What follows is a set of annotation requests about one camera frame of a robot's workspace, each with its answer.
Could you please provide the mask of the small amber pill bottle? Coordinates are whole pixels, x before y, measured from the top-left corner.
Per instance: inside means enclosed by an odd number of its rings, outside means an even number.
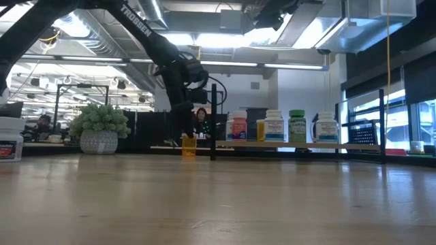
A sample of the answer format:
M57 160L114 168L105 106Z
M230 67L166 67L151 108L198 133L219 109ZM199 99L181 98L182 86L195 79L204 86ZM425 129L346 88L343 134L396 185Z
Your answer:
M185 133L182 134L182 157L184 159L196 158L197 137L189 137Z

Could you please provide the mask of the white bottle red black label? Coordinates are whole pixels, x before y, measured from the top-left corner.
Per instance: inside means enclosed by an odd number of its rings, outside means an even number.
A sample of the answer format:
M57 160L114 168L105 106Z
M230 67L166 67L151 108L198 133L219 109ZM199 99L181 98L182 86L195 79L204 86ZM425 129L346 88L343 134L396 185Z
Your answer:
M25 129L25 120L0 117L0 162L18 162L21 160L24 139L21 132Z

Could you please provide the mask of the green bottle green cap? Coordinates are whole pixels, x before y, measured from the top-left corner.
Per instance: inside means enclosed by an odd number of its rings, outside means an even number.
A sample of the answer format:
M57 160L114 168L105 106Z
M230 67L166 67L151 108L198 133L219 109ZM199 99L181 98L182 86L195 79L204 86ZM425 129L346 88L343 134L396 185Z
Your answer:
M289 142L306 143L307 128L304 110L290 110L288 120Z

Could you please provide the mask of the long tube light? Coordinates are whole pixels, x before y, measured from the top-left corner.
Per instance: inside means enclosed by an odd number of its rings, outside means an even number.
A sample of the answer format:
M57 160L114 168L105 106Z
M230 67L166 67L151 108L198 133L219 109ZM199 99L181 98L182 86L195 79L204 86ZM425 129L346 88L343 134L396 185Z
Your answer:
M138 63L151 64L151 59L131 59L131 58L108 58L93 56L59 56L46 54L24 54L20 59L36 61L78 61L91 63ZM248 62L230 62L230 61L200 61L202 65L209 66L227 66L227 67L249 67L262 69L296 69L311 71L328 71L329 65L302 65L302 64L277 64L277 63L248 63Z

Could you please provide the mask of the dark monitor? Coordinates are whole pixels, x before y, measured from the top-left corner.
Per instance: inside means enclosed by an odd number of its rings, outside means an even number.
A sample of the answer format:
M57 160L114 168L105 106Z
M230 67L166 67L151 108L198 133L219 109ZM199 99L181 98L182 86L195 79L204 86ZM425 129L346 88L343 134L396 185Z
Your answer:
M0 117L21 118L23 102L0 105Z

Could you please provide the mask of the black mesh basket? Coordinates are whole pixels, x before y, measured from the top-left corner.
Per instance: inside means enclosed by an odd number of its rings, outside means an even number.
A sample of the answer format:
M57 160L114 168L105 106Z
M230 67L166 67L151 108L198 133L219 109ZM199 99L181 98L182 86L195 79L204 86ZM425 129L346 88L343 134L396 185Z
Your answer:
M348 130L348 142L350 144L374 144L374 127L372 120L357 120L341 125Z

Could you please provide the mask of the black ceiling dome device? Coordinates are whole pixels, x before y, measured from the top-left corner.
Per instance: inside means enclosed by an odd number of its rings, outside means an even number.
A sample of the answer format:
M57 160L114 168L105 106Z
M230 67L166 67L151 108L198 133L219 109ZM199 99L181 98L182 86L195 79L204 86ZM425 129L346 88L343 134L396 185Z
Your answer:
M49 27L46 29L39 40L45 44L54 44L57 41L58 36L61 34L61 30L58 27Z

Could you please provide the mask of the potted green succulent plant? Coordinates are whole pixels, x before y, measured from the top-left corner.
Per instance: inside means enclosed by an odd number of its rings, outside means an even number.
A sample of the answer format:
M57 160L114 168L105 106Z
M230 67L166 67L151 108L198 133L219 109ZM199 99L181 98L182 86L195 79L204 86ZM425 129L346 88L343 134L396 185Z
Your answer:
M131 129L128 118L111 105L89 104L73 119L69 135L79 139L80 149L86 154L114 154L119 139L125 139Z

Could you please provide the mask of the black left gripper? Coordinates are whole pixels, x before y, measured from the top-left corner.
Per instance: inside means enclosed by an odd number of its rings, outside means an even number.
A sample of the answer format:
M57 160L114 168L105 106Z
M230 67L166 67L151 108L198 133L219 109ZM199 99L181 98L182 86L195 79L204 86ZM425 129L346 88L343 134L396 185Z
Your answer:
M196 59L179 59L159 66L159 75L172 106L175 132L193 138L193 103L207 103L208 93L204 89L209 79L207 70Z

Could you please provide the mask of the black background box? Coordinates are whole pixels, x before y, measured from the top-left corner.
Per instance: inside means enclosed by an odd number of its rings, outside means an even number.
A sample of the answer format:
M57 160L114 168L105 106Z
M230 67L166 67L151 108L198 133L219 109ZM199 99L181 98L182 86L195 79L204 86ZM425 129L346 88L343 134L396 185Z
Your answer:
M267 108L247 108L247 139L257 140L257 120L266 118Z

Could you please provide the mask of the person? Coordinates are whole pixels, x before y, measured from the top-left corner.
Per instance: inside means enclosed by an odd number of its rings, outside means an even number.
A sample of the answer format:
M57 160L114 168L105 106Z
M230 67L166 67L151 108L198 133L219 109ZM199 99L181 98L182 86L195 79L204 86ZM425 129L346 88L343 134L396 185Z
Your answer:
M195 133L202 134L206 139L211 138L211 126L206 119L207 111L204 108L198 108L196 111L196 119L194 121Z
M51 117L49 115L41 115L37 124L36 124L36 131L38 133L50 133L51 132Z

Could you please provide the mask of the background wooden table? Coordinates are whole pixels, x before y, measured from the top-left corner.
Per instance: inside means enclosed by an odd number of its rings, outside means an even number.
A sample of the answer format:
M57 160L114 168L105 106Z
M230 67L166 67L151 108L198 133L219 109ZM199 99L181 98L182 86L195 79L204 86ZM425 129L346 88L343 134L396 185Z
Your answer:
M171 146L151 146L150 149L160 149L160 150L182 150L182 147L171 147ZM211 150L211 148L196 148L196 150ZM216 151L235 151L234 148L216 148Z

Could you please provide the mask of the wooden shelf black metal frame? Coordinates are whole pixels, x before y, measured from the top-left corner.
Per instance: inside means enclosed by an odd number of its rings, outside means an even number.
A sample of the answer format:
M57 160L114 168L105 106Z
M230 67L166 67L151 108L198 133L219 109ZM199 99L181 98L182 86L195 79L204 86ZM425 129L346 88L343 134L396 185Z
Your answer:
M385 126L385 107L384 107L384 90L378 90L379 95L379 120L380 120L380 145L365 145L365 144L333 144L333 143L298 143L298 142L254 142L254 141L217 141L212 140L210 160L215 161L217 157L217 146L231 147L250 147L250 148L317 148L317 149L335 149L335 153L339 153L339 149L346 150L378 150L380 157L379 161L382 165L386 164L386 126Z

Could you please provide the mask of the pink bottle white cap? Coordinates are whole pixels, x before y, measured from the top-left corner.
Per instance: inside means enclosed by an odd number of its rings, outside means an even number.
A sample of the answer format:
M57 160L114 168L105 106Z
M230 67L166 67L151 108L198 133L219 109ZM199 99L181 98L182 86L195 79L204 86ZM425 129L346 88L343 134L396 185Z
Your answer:
M235 111L232 114L232 139L234 141L246 141L247 140L247 112Z

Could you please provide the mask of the black background rig frame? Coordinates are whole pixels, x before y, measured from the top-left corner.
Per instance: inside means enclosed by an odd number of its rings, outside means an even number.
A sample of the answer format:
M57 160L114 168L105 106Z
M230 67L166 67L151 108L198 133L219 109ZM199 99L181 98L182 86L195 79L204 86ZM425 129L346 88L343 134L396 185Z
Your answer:
M56 127L57 127L57 116L58 116L58 111L59 111L59 100L60 97L62 95L64 95L64 92L61 92L61 89L66 86L67 89L71 88L71 87L76 87L76 88L105 88L106 92L104 93L104 98L105 98L105 105L108 105L108 100L109 100L109 89L110 87L108 85L93 85L93 84L86 84L86 83L79 83L79 84L58 84L57 85L57 92L56 92L56 100L55 100L55 106L54 106L54 116L52 117L53 119L53 126L54 129L53 131L55 131Z

